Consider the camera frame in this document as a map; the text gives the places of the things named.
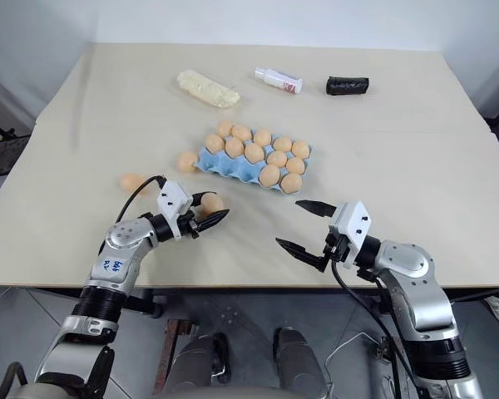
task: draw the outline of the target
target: blue egg carton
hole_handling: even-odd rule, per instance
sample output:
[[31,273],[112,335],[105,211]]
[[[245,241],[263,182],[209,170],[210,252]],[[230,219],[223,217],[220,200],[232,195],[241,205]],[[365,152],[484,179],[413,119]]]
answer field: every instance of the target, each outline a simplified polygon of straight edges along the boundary
[[[255,129],[251,130],[252,139],[255,135],[255,132],[256,132]],[[272,143],[277,138],[279,138],[278,135],[272,135]],[[251,144],[252,142],[253,140],[247,140],[244,142],[244,145],[246,146],[248,144]],[[309,148],[310,148],[309,157],[303,160],[305,163],[305,172],[301,175],[302,179],[307,173],[307,169],[309,167],[309,160],[313,154],[313,147],[309,145]],[[274,147],[272,147],[272,145],[267,145],[263,147],[263,150],[264,150],[264,159],[266,160],[268,155],[274,151]],[[286,156],[287,159],[290,159],[294,157],[294,154],[292,154],[292,152],[289,151],[286,153]],[[233,159],[229,155],[227,155],[224,150],[218,151],[216,154],[211,154],[209,150],[207,150],[205,147],[201,147],[200,160],[195,162],[194,166],[204,172],[218,173],[219,175],[224,177],[235,177],[236,179],[244,183],[254,183],[256,185],[260,185],[264,189],[279,190],[283,193],[279,183],[281,179],[283,179],[283,177],[289,173],[284,167],[279,169],[281,176],[279,177],[279,182],[277,185],[272,185],[271,187],[264,187],[260,183],[259,173],[267,165],[265,160],[261,160],[256,164],[251,164],[246,159],[244,154],[239,155]]]

